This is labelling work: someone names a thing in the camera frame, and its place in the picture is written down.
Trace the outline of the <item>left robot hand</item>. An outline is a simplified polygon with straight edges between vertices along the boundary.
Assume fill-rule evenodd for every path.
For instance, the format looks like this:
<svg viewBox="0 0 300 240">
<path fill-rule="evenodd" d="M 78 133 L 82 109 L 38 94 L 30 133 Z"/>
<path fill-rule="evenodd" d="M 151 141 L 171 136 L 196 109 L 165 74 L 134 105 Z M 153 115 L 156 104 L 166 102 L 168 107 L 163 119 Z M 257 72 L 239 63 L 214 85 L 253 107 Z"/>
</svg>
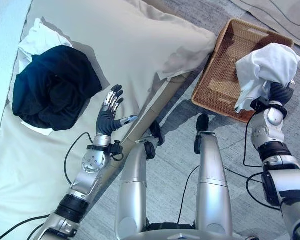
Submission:
<svg viewBox="0 0 300 240">
<path fill-rule="evenodd" d="M 112 133 L 121 127 L 136 121 L 137 115 L 130 115 L 116 119 L 117 109 L 124 101 L 122 85 L 115 85 L 106 95 L 96 121 L 96 133 L 99 135 L 112 136 Z"/>
</svg>

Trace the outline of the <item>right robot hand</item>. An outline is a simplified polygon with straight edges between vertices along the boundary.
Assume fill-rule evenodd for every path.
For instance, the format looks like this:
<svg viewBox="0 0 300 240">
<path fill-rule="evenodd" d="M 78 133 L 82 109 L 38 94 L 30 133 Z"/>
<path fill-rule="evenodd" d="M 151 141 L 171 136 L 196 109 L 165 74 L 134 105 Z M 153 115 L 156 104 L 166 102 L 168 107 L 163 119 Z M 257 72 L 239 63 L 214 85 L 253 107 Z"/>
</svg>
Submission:
<svg viewBox="0 0 300 240">
<path fill-rule="evenodd" d="M 294 90 L 290 87 L 290 84 L 284 87 L 280 83 L 272 82 L 270 85 L 269 100 L 279 102 L 283 107 L 291 100 L 293 95 Z"/>
</svg>

